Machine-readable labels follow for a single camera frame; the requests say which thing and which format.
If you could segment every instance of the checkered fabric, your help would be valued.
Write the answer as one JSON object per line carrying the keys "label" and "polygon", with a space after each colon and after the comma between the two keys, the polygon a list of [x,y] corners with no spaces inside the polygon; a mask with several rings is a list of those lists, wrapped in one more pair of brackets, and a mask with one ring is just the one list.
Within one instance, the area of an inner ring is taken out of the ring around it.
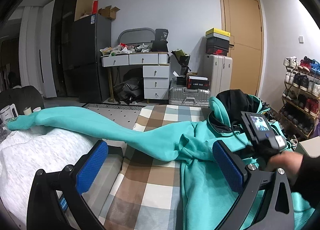
{"label": "checkered fabric", "polygon": [[[149,131],[169,123],[203,121],[210,110],[158,105],[144,107],[133,127]],[[108,230],[182,229],[180,161],[164,162],[127,147],[122,170],[104,203],[99,221]]]}

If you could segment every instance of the table leg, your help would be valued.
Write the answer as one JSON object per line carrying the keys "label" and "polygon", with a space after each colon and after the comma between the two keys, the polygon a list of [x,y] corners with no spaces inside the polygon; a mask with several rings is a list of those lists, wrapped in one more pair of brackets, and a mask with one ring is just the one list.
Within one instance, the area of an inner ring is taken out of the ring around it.
{"label": "table leg", "polygon": [[115,102],[115,97],[113,95],[111,67],[108,67],[108,80],[109,80],[109,89],[110,89],[110,98],[108,102]]}

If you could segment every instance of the human hand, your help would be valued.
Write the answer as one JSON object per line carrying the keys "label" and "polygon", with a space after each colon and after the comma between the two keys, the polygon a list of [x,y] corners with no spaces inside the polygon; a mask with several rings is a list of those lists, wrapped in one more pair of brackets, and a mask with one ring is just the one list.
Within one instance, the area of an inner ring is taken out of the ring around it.
{"label": "human hand", "polygon": [[301,167],[302,158],[303,155],[300,153],[284,151],[271,157],[265,170],[274,171],[277,168],[283,168],[291,184],[294,185]]}

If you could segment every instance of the white sneaker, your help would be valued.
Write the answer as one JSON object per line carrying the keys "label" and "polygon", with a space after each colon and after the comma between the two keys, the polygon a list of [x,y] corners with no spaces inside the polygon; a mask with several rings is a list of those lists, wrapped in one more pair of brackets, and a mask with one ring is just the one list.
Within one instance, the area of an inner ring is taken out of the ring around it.
{"label": "white sneaker", "polygon": [[290,72],[290,70],[285,74],[285,79],[284,79],[284,81],[286,82],[286,83],[288,83],[289,82],[289,80],[290,80],[290,75],[291,75],[291,72]]}
{"label": "white sneaker", "polygon": [[313,90],[313,84],[314,84],[314,82],[313,82],[313,81],[309,81],[309,85],[308,85],[308,89],[307,89],[307,92],[308,92],[308,93],[312,93],[312,90]]}
{"label": "white sneaker", "polygon": [[290,57],[286,57],[286,58],[283,60],[283,65],[284,65],[284,66],[289,66],[289,65],[290,65]]}
{"label": "white sneaker", "polygon": [[294,79],[295,74],[296,74],[296,72],[291,73],[290,79],[289,79],[289,84],[293,84],[293,79]]}
{"label": "white sneaker", "polygon": [[289,66],[291,68],[297,68],[297,58],[295,56],[290,58]]}
{"label": "white sneaker", "polygon": [[320,94],[320,84],[314,83],[313,89],[312,89],[312,94],[316,97],[319,97]]}

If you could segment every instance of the suitcase handle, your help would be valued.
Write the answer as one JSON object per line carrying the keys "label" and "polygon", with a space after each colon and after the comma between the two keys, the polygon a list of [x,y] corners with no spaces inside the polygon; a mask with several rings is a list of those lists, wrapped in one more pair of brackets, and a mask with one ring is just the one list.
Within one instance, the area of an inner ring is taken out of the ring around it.
{"label": "suitcase handle", "polygon": [[197,103],[196,99],[195,99],[195,98],[191,98],[191,97],[185,98],[185,99],[183,100],[183,103],[186,103],[187,100],[191,100],[191,101],[193,101],[195,104]]}
{"label": "suitcase handle", "polygon": [[199,93],[198,89],[183,89],[183,92]]}

